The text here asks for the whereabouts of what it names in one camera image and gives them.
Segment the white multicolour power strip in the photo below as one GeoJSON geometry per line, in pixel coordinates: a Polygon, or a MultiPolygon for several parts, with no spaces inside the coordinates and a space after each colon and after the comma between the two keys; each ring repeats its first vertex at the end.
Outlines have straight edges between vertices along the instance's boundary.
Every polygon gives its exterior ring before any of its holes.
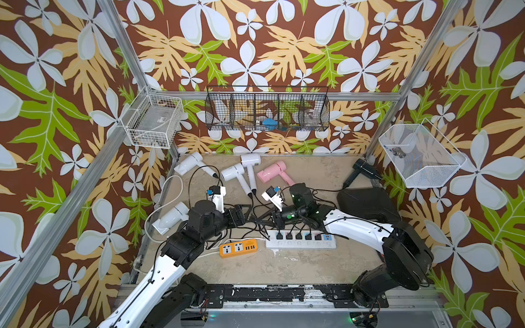
{"type": "Polygon", "coordinates": [[[274,250],[330,250],[336,249],[336,240],[318,230],[271,230],[265,241],[268,249],[274,250]]]}

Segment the orange power strip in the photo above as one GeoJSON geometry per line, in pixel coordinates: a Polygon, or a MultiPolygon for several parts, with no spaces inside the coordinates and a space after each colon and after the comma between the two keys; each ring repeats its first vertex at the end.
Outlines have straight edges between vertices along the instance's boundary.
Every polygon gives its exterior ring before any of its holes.
{"type": "Polygon", "coordinates": [[[258,243],[256,239],[247,239],[227,243],[220,247],[221,258],[232,258],[235,256],[244,256],[253,254],[258,251],[258,243]]]}

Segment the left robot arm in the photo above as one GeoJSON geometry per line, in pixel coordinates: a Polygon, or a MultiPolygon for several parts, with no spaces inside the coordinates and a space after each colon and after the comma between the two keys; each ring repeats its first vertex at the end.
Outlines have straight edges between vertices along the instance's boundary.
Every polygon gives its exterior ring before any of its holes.
{"type": "Polygon", "coordinates": [[[251,211],[250,205],[238,204],[221,211],[210,200],[196,202],[189,210],[186,226],[168,238],[152,269],[99,326],[140,327],[172,284],[203,253],[206,242],[226,229],[246,224],[251,211]]]}

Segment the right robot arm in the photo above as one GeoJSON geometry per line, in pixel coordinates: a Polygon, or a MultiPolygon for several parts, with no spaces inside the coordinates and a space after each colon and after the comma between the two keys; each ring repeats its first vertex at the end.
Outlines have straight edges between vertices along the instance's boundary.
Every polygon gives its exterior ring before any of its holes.
{"type": "Polygon", "coordinates": [[[270,225],[284,230],[289,224],[302,222],[313,230],[342,236],[378,251],[384,263],[363,272],[353,283],[350,300],[358,306],[368,307],[381,295],[396,287],[417,291],[427,283],[433,254],[414,228],[404,221],[382,224],[316,201],[305,184],[289,188],[292,204],[285,206],[278,188],[269,187],[262,198],[275,208],[266,214],[270,225]]]}

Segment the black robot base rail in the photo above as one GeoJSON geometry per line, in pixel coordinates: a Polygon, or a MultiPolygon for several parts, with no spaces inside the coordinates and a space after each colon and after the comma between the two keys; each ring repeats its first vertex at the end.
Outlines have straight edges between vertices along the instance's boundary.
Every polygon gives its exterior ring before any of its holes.
{"type": "Polygon", "coordinates": [[[334,308],[358,308],[350,284],[253,285],[209,284],[204,298],[209,308],[223,308],[226,302],[291,303],[326,301],[334,308]]]}

